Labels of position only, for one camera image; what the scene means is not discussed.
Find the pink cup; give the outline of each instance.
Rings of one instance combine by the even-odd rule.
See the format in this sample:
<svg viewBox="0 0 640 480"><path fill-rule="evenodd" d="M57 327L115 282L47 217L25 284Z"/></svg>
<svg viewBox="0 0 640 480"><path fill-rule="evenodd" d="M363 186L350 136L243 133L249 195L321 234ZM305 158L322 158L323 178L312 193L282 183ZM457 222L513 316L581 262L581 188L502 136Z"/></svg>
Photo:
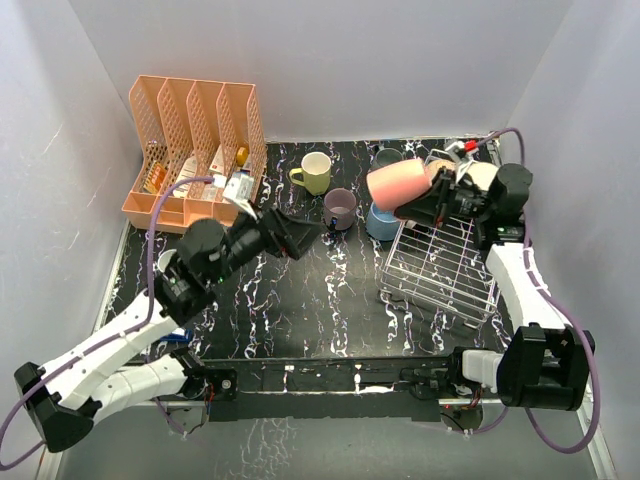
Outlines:
<svg viewBox="0 0 640 480"><path fill-rule="evenodd" d="M420 158L393 163L367 175L373 203L385 212L418 198L431 188L431 175Z"/></svg>

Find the desk organizer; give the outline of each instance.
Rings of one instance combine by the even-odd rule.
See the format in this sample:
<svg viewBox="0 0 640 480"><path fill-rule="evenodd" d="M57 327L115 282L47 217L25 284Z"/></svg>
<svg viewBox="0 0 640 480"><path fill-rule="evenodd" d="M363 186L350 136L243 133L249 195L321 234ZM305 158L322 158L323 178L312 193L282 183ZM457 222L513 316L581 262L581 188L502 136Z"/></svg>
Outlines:
<svg viewBox="0 0 640 480"><path fill-rule="evenodd" d="M255 85L143 75L131 88L129 102L144 157L122 206L134 227L149 228L156 202L175 183L185 160L195 155L196 175L205 176L219 148L227 177L239 169L238 148L249 149L248 173L254 178L251 200L255 200L267 164ZM154 162L167 171L156 194L144 190ZM222 190L213 200L202 200L203 190L202 182L193 183L185 198L169 197L158 216L157 230L184 233L201 218L231 225L237 210L223 200Z"/></svg>

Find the blue cup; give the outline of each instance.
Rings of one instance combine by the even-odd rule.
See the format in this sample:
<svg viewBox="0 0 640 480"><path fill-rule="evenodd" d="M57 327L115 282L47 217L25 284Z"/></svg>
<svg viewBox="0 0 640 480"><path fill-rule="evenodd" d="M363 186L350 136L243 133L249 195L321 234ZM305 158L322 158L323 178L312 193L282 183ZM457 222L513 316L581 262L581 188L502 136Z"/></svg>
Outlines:
<svg viewBox="0 0 640 480"><path fill-rule="evenodd" d="M383 212L375 203L371 204L367 215L367 233L381 242L390 242L396 238L400 220L392 212Z"/></svg>

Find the green mug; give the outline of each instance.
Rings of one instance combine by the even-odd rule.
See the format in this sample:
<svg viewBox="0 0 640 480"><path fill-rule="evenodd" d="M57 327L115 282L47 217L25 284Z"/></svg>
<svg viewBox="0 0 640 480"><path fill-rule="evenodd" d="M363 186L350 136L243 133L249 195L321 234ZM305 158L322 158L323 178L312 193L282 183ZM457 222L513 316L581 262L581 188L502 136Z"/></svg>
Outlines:
<svg viewBox="0 0 640 480"><path fill-rule="evenodd" d="M322 195L329 189L331 182L331 159L322 152L307 153L302 159L302 168L289 172L291 183L307 189L311 195Z"/></svg>

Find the marble tabletop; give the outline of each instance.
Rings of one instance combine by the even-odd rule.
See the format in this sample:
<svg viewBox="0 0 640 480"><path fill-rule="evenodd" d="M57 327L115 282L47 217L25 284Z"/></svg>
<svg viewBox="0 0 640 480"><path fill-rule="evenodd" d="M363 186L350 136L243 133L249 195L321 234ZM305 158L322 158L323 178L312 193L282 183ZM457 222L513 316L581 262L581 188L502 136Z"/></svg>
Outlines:
<svg viewBox="0 0 640 480"><path fill-rule="evenodd" d="M331 187L352 190L356 223L346 232L319 238L300 261L263 253L219 288L217 300L194 318L193 350L204 361L229 358L310 358L337 356L443 355L455 346L503 351L512 334L504 305L478 330L435 307L389 301L378 290L380 267L391 242L365 231L371 204L365 177L376 146L393 147L406 158L426 158L445 139L285 143L268 145L268 165L256 203L276 205L287 214L319 221L322 197L293 185L290 169L302 157L321 151L332 159ZM486 150L479 159L491 161ZM180 237L156 236L156 255ZM146 231L130 227L112 286L106 321L120 313L146 286ZM166 343L154 346L162 354Z"/></svg>

